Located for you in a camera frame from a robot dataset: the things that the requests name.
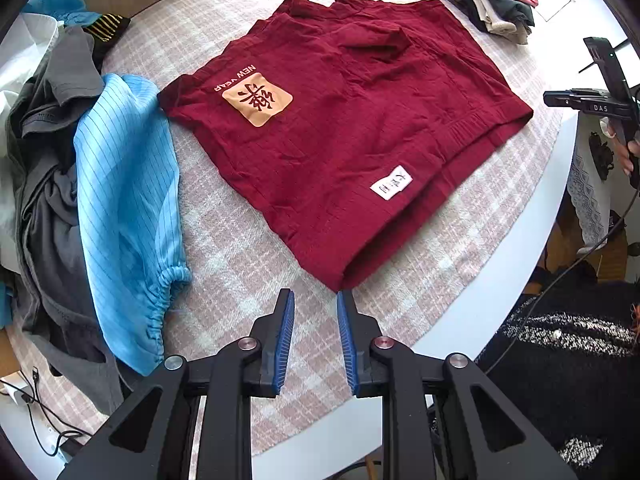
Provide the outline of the black patterned sleeve forearm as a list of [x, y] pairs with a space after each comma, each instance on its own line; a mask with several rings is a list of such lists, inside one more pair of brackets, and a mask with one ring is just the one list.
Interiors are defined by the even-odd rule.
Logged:
[[638, 285], [521, 296], [476, 362], [578, 478], [638, 478]]

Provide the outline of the person right hand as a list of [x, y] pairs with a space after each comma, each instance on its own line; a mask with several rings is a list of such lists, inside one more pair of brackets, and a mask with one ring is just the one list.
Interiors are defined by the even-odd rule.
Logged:
[[623, 125], [618, 119], [601, 117], [600, 128], [602, 133], [612, 140], [620, 166], [626, 176], [630, 177], [638, 167], [638, 164], [631, 160], [631, 156], [639, 157], [639, 144], [636, 141], [626, 141]]

